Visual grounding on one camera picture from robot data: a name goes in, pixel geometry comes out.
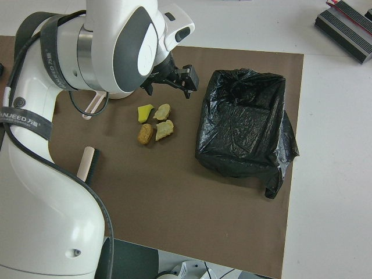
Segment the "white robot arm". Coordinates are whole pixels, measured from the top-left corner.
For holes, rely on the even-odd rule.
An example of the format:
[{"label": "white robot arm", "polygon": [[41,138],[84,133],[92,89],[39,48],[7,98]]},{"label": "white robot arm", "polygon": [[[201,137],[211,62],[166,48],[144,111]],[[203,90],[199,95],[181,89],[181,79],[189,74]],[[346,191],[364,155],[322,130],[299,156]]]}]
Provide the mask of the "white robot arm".
[{"label": "white robot arm", "polygon": [[84,89],[124,98],[166,83],[189,97],[198,86],[194,68],[178,69],[171,57],[194,30],[178,6],[87,0],[82,14],[49,15],[35,31],[41,29],[40,39],[36,33],[16,46],[0,114],[6,131],[0,137],[0,278],[93,279],[105,219],[111,230],[101,200],[50,157],[58,93]]}]

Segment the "black wire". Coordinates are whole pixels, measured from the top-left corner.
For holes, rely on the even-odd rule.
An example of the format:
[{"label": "black wire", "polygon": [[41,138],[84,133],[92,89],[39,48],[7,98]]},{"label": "black wire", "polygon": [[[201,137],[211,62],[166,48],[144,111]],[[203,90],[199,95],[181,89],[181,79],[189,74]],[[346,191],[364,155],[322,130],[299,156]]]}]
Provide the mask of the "black wire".
[{"label": "black wire", "polygon": [[105,110],[105,108],[107,107],[107,104],[108,104],[108,102],[109,102],[109,93],[106,91],[106,101],[105,101],[105,104],[103,105],[103,107],[99,110],[99,111],[97,111],[97,112],[95,112],[95,113],[88,113],[88,112],[85,112],[85,111],[83,111],[82,109],[80,109],[77,105],[76,105],[76,103],[75,103],[75,99],[74,99],[74,95],[73,95],[73,93],[72,93],[72,91],[69,91],[69,95],[70,95],[70,100],[71,100],[71,103],[73,104],[73,106],[80,112],[80,113],[82,113],[82,114],[84,114],[84,115],[87,115],[87,116],[96,116],[96,115],[99,115],[100,113],[102,113],[104,110]]},{"label": "black wire", "polygon": [[210,273],[209,273],[209,268],[208,268],[207,263],[205,261],[204,261],[204,265],[205,265],[205,268],[207,269],[209,279],[212,279],[211,276],[210,276]]},{"label": "black wire", "polygon": [[[58,26],[68,22],[69,20],[78,17],[80,15],[85,14],[84,10],[80,10],[78,12],[72,13],[70,15],[67,15],[63,18],[61,18],[58,22]],[[25,45],[21,48],[20,52],[17,54],[17,57],[15,59],[14,65],[12,72],[10,73],[9,80],[7,83],[7,87],[10,87],[10,94],[9,94],[9,103],[8,106],[12,106],[14,94],[15,94],[15,89],[17,87],[17,82],[20,76],[20,72],[22,70],[24,58],[26,57],[27,50],[29,47],[37,40],[40,38],[40,32],[36,33],[33,35],[30,39],[27,40]],[[18,139],[14,136],[12,133],[12,130],[10,129],[10,125],[8,123],[3,123],[3,126],[5,128],[5,131],[10,138],[10,140],[13,142],[15,146],[17,146],[19,149],[21,149],[25,154],[29,155],[30,157],[34,158],[35,160],[55,169],[56,171],[62,173],[63,175],[71,178],[75,182],[79,183],[81,186],[83,186],[96,200],[98,206],[100,207],[103,216],[105,217],[106,223],[108,225],[108,230],[110,234],[110,239],[109,239],[109,260],[108,260],[108,270],[106,274],[106,278],[110,279],[112,278],[112,269],[113,269],[113,257],[114,257],[114,234],[113,234],[113,227],[112,227],[112,222],[111,218],[109,215],[109,212],[105,206],[105,204],[102,202],[100,197],[81,179],[79,179],[77,176],[74,174],[69,173],[65,169],[57,166],[56,164],[44,159],[40,155],[34,153],[33,151],[29,150],[27,147],[25,147]]]},{"label": "black wire", "polygon": [[222,279],[223,277],[225,277],[226,275],[228,275],[230,272],[233,272],[234,270],[235,270],[235,269],[232,269],[232,270],[226,272],[225,274],[223,274],[223,275],[220,277],[220,279]]}]

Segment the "garbage bag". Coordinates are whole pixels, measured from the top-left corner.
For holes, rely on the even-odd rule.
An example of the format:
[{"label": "garbage bag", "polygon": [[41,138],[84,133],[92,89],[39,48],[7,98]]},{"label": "garbage bag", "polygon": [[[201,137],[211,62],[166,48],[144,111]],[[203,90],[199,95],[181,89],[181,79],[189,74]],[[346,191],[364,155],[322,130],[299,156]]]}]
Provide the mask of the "garbage bag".
[{"label": "garbage bag", "polygon": [[299,156],[284,110],[285,78],[250,69],[217,70],[203,100],[195,157],[223,176],[259,177],[274,199]]}]

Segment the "black button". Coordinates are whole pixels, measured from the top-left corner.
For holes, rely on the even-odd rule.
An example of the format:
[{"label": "black button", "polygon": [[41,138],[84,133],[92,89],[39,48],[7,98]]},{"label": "black button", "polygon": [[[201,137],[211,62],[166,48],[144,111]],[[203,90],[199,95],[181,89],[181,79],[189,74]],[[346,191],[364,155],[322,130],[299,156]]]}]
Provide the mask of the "black button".
[{"label": "black button", "polygon": [[176,18],[171,14],[171,13],[165,13],[165,16],[169,18],[169,20],[172,22],[174,20],[176,20]]},{"label": "black button", "polygon": [[176,41],[180,42],[190,35],[190,27],[185,27],[176,33]]}]

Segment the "yellow sponge piece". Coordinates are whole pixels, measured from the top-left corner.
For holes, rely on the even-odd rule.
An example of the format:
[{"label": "yellow sponge piece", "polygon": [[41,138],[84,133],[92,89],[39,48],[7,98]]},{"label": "yellow sponge piece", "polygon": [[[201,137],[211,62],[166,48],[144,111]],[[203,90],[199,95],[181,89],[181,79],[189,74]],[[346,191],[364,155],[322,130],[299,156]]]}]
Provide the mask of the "yellow sponge piece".
[{"label": "yellow sponge piece", "polygon": [[138,122],[143,123],[149,118],[150,111],[153,109],[153,105],[145,105],[138,107]]}]

